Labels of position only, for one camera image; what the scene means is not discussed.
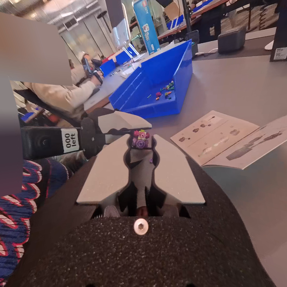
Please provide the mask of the blue printed carton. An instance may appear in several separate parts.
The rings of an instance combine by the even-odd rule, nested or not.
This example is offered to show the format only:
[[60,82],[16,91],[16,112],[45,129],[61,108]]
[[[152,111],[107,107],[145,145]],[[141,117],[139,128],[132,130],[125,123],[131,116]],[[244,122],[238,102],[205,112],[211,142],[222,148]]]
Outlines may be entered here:
[[149,55],[152,55],[160,50],[160,44],[156,34],[156,29],[154,27],[148,1],[133,1],[132,6],[145,48]]

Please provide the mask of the person's dark clothing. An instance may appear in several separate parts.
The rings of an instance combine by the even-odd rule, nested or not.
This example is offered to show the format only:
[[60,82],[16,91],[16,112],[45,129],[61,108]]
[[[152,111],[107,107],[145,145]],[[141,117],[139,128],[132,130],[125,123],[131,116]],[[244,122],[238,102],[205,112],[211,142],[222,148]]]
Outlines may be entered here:
[[23,160],[22,190],[0,199],[0,282],[5,286],[24,255],[30,219],[73,173],[52,159]]

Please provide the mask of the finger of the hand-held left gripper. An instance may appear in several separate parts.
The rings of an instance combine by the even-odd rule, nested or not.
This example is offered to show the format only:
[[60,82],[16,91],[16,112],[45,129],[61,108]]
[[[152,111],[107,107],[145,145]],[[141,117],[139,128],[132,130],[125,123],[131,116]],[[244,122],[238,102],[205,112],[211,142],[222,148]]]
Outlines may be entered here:
[[114,111],[98,117],[98,126],[102,133],[123,130],[151,129],[152,124],[142,117],[130,113]]

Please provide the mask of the white instruction booklet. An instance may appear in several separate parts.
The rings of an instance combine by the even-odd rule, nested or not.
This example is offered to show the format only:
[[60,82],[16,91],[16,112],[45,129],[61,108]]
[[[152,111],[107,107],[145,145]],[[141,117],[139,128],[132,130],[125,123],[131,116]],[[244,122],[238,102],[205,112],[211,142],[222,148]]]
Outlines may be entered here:
[[212,110],[170,139],[201,167],[244,170],[287,141],[287,116],[259,127]]

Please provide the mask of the dark charger block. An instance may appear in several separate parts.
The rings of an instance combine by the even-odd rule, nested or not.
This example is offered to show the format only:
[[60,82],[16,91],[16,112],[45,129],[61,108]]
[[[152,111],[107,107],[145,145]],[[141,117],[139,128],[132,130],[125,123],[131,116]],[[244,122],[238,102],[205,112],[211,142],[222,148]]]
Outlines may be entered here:
[[191,50],[192,50],[192,59],[196,57],[198,51],[199,44],[199,30],[193,30],[191,32],[187,32],[185,36],[186,41],[191,41]]

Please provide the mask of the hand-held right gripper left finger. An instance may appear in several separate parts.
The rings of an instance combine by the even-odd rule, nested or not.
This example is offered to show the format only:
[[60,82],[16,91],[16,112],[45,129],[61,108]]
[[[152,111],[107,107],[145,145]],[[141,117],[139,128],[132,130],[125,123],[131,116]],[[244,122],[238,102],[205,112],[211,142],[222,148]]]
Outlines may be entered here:
[[124,211],[131,199],[130,168],[126,156],[129,154],[130,134],[125,134],[102,149],[95,158],[88,177],[79,193],[79,205],[100,205],[103,209],[119,204]]

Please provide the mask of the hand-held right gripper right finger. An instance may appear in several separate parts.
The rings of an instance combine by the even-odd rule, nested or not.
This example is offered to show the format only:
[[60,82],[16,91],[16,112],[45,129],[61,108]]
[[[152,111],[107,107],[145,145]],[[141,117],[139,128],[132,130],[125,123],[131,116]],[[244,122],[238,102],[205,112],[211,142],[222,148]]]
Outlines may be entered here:
[[153,163],[149,203],[164,206],[203,205],[205,198],[184,153],[159,135],[152,137]]

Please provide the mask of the small blue plastic bin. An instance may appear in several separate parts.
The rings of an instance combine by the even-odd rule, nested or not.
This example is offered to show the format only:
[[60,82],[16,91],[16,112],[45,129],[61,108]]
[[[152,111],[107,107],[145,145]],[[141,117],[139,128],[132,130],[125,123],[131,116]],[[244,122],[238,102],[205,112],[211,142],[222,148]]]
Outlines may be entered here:
[[139,52],[134,48],[133,44],[129,44],[127,47],[123,47],[118,52],[114,53],[113,55],[105,58],[102,61],[100,69],[103,72],[103,76],[107,77],[114,69],[118,66],[123,65],[131,61],[132,59],[139,59],[141,55]]

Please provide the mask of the black glossy cardboard box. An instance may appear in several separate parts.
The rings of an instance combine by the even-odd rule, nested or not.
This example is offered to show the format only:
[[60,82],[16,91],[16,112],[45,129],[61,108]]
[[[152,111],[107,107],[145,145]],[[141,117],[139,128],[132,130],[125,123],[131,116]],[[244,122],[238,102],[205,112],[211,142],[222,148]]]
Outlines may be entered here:
[[280,1],[279,18],[271,50],[270,62],[287,61],[287,1]]

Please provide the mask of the grey desk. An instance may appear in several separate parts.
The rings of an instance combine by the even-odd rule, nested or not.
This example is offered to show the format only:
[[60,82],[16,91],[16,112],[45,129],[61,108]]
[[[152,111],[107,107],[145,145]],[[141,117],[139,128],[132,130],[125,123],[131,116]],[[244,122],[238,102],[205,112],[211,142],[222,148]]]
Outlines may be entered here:
[[[286,80],[286,62],[269,55],[195,59],[180,114],[147,120],[169,141],[211,110],[263,126],[286,115]],[[273,282],[286,286],[286,143],[245,170],[205,171],[235,205]]]

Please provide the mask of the pile of small toy bricks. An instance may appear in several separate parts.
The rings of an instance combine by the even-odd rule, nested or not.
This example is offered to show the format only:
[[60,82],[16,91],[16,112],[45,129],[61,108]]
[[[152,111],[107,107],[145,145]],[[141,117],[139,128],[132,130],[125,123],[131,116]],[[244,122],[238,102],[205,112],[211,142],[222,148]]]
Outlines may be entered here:
[[144,99],[148,103],[159,103],[161,100],[170,100],[174,90],[174,79],[159,84],[149,84],[145,89]]

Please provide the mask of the wooden table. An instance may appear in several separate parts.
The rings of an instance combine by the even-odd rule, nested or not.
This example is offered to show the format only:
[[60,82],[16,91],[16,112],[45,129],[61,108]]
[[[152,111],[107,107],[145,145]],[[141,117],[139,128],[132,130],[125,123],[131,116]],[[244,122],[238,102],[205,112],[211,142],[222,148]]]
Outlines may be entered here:
[[[197,23],[201,17],[201,15],[203,15],[205,12],[210,11],[222,4],[228,3],[228,5],[230,5],[229,0],[213,0],[213,1],[204,1],[203,4],[200,6],[200,9],[196,10],[195,12],[192,12],[191,16],[190,16],[190,24],[193,25],[195,23]],[[169,30],[167,30],[166,32],[160,34],[158,36],[158,40],[159,41],[163,41],[164,38],[169,37],[170,35],[174,35],[177,32],[181,32],[184,31],[187,28],[187,24],[185,19],[179,24],[177,25],[178,20],[176,19],[175,21],[171,21],[171,28]]]

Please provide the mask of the purple yellow flower assembly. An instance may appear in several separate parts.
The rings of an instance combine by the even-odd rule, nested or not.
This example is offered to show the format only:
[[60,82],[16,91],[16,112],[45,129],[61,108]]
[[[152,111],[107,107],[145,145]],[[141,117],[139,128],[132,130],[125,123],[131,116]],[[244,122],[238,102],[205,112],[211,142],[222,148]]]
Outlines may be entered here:
[[149,138],[150,138],[150,134],[149,132],[146,132],[146,140],[138,140],[138,135],[139,132],[146,132],[145,130],[141,129],[141,130],[135,130],[133,131],[133,138],[132,138],[132,144],[131,146],[133,148],[137,148],[137,149],[148,149],[149,148]]

